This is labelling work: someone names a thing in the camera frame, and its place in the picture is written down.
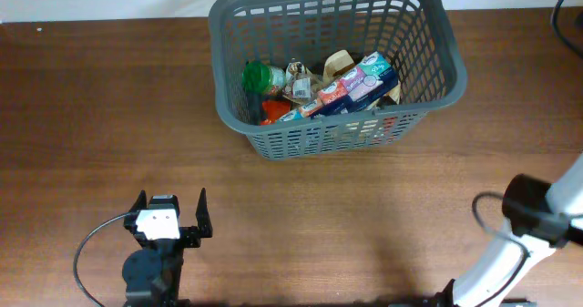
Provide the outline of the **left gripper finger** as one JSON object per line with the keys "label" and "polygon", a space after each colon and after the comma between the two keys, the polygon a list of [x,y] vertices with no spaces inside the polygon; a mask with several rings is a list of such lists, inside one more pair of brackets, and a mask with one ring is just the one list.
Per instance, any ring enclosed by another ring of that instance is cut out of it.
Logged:
{"label": "left gripper finger", "polygon": [[197,220],[199,236],[201,238],[211,238],[213,236],[213,228],[210,220],[207,192],[205,188],[202,188],[200,191],[195,216]]}
{"label": "left gripper finger", "polygon": [[133,203],[129,212],[140,212],[141,210],[145,209],[148,206],[147,194],[145,190],[142,190],[138,194],[138,198]]}

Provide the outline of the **orange pasta packet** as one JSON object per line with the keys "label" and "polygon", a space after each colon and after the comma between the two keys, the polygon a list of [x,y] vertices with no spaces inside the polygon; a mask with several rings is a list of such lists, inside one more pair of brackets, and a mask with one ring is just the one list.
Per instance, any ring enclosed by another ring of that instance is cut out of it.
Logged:
{"label": "orange pasta packet", "polygon": [[[325,117],[341,116],[343,120],[348,119],[348,116],[353,115],[346,112],[345,107],[340,109],[340,113],[324,115],[315,115],[315,120],[323,120]],[[274,125],[278,120],[285,115],[291,113],[292,120],[303,120],[298,109],[291,108],[291,102],[281,102],[268,100],[262,102],[261,105],[261,122],[260,125]],[[322,151],[331,151],[333,148],[360,148],[365,146],[365,143],[373,145],[380,144],[382,140],[388,138],[389,142],[394,140],[394,136],[402,134],[402,128],[396,130],[396,134],[390,133],[393,130],[397,117],[389,117],[385,119],[372,119],[364,121],[348,122],[346,124],[326,125],[321,127],[309,127],[304,129],[292,128],[288,132],[276,131],[265,135],[255,135],[250,138],[253,144],[260,150],[267,150],[271,148],[274,155],[283,155],[284,150],[287,149],[289,155],[300,155],[301,150],[304,153],[315,153],[319,148]]]}

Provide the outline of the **green round lid jar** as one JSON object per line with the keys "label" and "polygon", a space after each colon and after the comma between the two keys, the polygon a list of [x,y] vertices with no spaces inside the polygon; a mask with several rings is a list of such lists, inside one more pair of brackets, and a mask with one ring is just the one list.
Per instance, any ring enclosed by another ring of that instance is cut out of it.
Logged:
{"label": "green round lid jar", "polygon": [[260,61],[248,63],[242,73],[242,85],[248,92],[277,96],[286,86],[285,72]]}

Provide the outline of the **clear brown snack bag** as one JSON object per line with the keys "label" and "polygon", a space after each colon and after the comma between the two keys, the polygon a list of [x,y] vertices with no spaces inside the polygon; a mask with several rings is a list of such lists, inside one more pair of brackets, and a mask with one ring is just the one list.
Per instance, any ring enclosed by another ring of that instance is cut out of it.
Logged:
{"label": "clear brown snack bag", "polygon": [[286,86],[282,95],[292,103],[305,104],[355,65],[353,57],[346,50],[329,56],[322,65],[316,67],[316,72],[312,72],[302,62],[292,60],[285,69]]}

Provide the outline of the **blue tissue multipack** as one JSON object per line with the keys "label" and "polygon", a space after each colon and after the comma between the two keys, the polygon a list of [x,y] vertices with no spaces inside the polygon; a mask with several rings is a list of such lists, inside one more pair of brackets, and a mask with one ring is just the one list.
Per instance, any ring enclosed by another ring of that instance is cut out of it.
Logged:
{"label": "blue tissue multipack", "polygon": [[379,52],[373,52],[317,91],[314,99],[282,115],[277,121],[363,111],[398,85],[393,66]]}

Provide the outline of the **beige paper bag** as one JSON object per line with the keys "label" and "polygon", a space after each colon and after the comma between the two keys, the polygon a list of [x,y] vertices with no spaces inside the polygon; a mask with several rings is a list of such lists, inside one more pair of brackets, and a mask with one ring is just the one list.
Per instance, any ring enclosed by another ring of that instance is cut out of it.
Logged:
{"label": "beige paper bag", "polygon": [[388,107],[392,105],[399,105],[401,97],[401,83],[397,82],[397,85],[389,90],[382,97],[374,102],[375,108]]}

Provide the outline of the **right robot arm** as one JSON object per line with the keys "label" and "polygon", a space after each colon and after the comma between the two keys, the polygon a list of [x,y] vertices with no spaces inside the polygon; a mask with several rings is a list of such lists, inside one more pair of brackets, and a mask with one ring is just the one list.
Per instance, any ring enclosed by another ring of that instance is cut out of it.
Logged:
{"label": "right robot arm", "polygon": [[[503,224],[486,225],[478,202],[501,202]],[[478,262],[451,280],[425,306],[531,306],[507,295],[539,262],[572,242],[582,244],[582,158],[554,183],[518,174],[503,194],[484,191],[472,201],[472,213],[484,232],[493,236]]]}

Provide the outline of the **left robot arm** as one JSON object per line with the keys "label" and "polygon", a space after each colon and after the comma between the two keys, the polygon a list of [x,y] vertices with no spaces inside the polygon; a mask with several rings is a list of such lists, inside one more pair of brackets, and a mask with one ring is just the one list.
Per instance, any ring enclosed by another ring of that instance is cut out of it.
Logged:
{"label": "left robot arm", "polygon": [[179,224],[178,197],[148,197],[145,191],[124,217],[128,230],[140,249],[131,253],[122,266],[127,306],[184,307],[188,299],[179,297],[184,250],[197,249],[203,239],[213,236],[207,192],[199,194],[195,226]]}

